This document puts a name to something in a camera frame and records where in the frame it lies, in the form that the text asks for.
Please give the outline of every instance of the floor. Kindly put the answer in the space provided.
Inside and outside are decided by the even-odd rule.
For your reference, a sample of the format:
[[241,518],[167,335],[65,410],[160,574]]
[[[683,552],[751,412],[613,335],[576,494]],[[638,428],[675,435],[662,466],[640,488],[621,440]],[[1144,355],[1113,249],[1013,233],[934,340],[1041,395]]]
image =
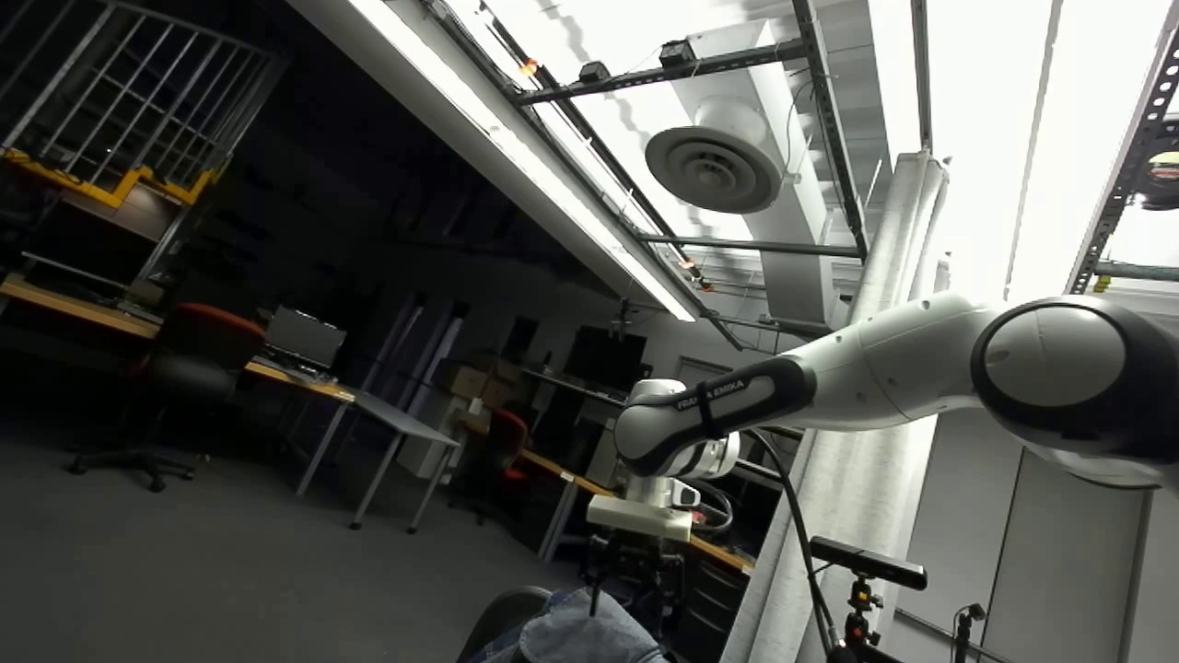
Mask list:
[[404,532],[409,476],[347,530],[333,484],[293,499],[293,470],[257,456],[194,456],[194,483],[147,494],[65,476],[76,439],[0,412],[2,663],[449,663],[502,589],[576,580],[444,494]]

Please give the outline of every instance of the robotic arm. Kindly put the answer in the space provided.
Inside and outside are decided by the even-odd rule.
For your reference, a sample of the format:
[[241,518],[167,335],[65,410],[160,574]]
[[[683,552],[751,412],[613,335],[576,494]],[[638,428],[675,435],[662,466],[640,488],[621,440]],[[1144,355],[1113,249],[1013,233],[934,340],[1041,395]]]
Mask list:
[[640,379],[614,424],[627,495],[591,524],[690,538],[700,494],[737,462],[756,424],[869,432],[989,410],[1040,456],[1104,484],[1159,484],[1179,466],[1175,340],[1100,298],[1013,309],[920,298],[715,383]]

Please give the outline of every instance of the black chair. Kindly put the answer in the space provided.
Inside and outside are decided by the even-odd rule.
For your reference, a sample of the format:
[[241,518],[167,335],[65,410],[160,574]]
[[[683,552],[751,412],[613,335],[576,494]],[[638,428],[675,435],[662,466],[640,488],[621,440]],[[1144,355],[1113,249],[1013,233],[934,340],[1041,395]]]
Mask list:
[[261,325],[211,301],[178,301],[141,363],[130,367],[134,406],[150,406],[147,439],[124,450],[76,454],[71,470],[137,466],[160,494],[167,476],[191,477],[189,462],[150,454],[171,410],[225,410],[244,363],[261,348]]

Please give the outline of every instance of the monitor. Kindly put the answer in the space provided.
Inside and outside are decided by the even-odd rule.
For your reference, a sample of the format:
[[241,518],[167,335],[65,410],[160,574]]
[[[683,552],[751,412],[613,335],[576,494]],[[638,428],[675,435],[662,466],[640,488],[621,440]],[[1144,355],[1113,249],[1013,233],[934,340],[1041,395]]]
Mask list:
[[124,292],[147,263],[150,249],[150,235],[59,200],[32,223],[23,256]]
[[584,379],[584,385],[627,395],[640,379],[640,348],[640,335],[580,326],[565,370]]
[[280,360],[322,367],[322,370],[333,370],[343,340],[347,340],[343,326],[287,306],[280,306],[265,326],[268,353],[277,353]]

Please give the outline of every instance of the table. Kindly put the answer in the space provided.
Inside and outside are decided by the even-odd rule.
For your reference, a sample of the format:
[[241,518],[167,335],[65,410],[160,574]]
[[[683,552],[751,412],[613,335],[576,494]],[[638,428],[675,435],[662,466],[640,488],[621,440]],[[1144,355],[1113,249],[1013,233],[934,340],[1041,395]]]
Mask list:
[[[75,316],[75,319],[85,319],[85,325],[94,325],[94,326],[112,326],[112,332],[120,332],[120,335],[134,335],[134,340],[145,340],[150,341],[160,335],[160,325],[156,319],[145,319],[145,316],[134,316],[124,309],[112,309],[112,306],[101,306],[101,301],[85,301],[85,298],[71,298],[71,293],[59,293],[59,292],[49,292],[49,288],[35,288],[29,284],[24,276],[20,272],[8,272],[0,281],[0,298],[15,298],[15,301],[24,301],[24,306],[35,306],[35,309],[50,309],[50,311],[61,311],[61,316]],[[300,370],[287,370],[265,355],[255,355],[245,363],[249,374],[261,374],[261,379],[273,379],[273,383],[291,383],[300,389],[311,389],[311,395],[322,395],[322,397],[333,397],[333,400],[352,400],[352,389],[335,383],[335,379],[315,379],[315,374],[300,374]]]
[[363,484],[363,495],[362,495],[362,505],[357,505],[357,511],[352,511],[352,518],[351,518],[352,530],[362,530],[362,518],[363,518],[363,511],[368,511],[368,505],[371,505],[371,495],[376,495],[376,488],[378,488],[378,483],[383,483],[387,466],[393,462],[393,456],[399,456],[399,450],[400,450],[404,439],[425,439],[425,440],[430,440],[430,445],[441,445],[441,461],[440,461],[440,466],[433,466],[433,476],[430,476],[430,483],[427,483],[425,495],[417,499],[417,511],[411,511],[411,518],[409,518],[409,525],[404,525],[409,532],[417,532],[417,524],[420,524],[420,514],[427,511],[427,505],[430,505],[430,495],[433,495],[433,488],[440,488],[440,477],[441,477],[449,456],[462,450],[462,440],[449,439],[449,435],[441,435],[441,432],[433,432],[433,428],[427,428],[427,424],[420,424],[420,421],[411,421],[409,412],[378,400],[378,397],[368,395],[368,389],[357,389],[352,400],[343,400],[343,406],[335,410],[329,432],[322,435],[322,445],[313,450],[313,456],[311,456],[311,462],[307,462],[307,470],[302,470],[302,477],[300,477],[293,495],[302,495],[307,484],[311,484],[311,477],[322,470],[322,462],[323,462],[323,456],[329,456],[329,450],[333,450],[333,440],[335,440],[335,432],[340,432],[340,424],[343,424],[343,417],[347,417],[351,410],[357,410],[357,412],[363,412],[363,417],[371,417],[371,421],[378,421],[383,428],[393,432],[393,439],[390,439],[390,445],[383,450],[383,456],[378,456],[378,462],[376,462],[376,470],[371,470],[371,477],[368,477],[368,484]]
[[[540,558],[553,558],[580,488],[584,488],[584,494],[613,494],[613,488],[598,484],[584,476],[576,476],[576,470],[560,466],[557,461],[549,461],[549,456],[540,456],[533,450],[518,450],[518,456],[565,483],[560,499],[557,499],[557,509],[549,514],[549,530],[544,530],[540,548],[538,548]],[[704,538],[690,538],[690,548],[695,548],[695,552],[704,552],[704,557],[712,557],[712,558],[718,558],[718,564],[727,564],[727,567],[734,567],[739,574],[751,574],[751,558],[743,558],[743,557],[737,557],[737,552],[728,552],[723,543],[712,543]]]

